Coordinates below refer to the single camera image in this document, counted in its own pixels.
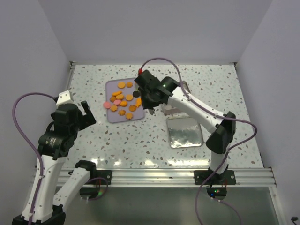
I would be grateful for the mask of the chocolate chip cookie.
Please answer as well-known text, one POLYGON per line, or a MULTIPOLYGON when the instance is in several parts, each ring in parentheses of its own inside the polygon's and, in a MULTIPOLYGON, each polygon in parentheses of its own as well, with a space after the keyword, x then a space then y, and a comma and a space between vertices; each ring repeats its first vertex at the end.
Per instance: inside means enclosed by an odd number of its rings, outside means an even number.
POLYGON ((129 106, 129 111, 134 112, 136 110, 136 106, 135 105, 130 105, 129 106))

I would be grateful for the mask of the orange fish cookie hidden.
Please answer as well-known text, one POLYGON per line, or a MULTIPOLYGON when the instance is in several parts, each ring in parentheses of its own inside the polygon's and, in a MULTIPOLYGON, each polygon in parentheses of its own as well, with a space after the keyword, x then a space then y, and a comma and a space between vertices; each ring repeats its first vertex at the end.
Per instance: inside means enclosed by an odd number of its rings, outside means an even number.
POLYGON ((127 101, 122 101, 119 106, 126 107, 128 105, 127 101))

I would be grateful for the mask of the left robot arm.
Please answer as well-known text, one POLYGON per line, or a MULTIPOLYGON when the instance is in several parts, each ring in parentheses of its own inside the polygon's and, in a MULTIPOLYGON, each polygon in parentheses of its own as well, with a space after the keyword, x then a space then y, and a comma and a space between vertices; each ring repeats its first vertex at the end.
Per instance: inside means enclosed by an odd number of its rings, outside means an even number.
POLYGON ((95 163, 80 160, 71 177, 56 192, 61 169, 73 147, 78 132, 96 123, 86 101, 81 105, 65 103, 51 114, 54 129, 47 129, 38 141, 38 164, 31 194, 21 215, 13 218, 14 225, 62 225, 66 211, 81 187, 97 180, 95 163))

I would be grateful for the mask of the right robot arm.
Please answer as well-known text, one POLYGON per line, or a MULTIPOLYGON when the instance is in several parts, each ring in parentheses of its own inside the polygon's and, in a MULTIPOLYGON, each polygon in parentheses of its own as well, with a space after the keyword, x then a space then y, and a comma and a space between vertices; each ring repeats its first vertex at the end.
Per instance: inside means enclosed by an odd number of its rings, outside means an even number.
POLYGON ((178 81, 168 76, 159 80, 148 70, 139 69, 135 85, 144 110, 153 114, 155 107, 170 105, 189 115, 210 133, 206 141, 211 151, 209 179, 214 184, 221 183, 228 168, 225 154, 236 131, 236 123, 232 120, 235 114, 214 110, 187 92, 178 81))

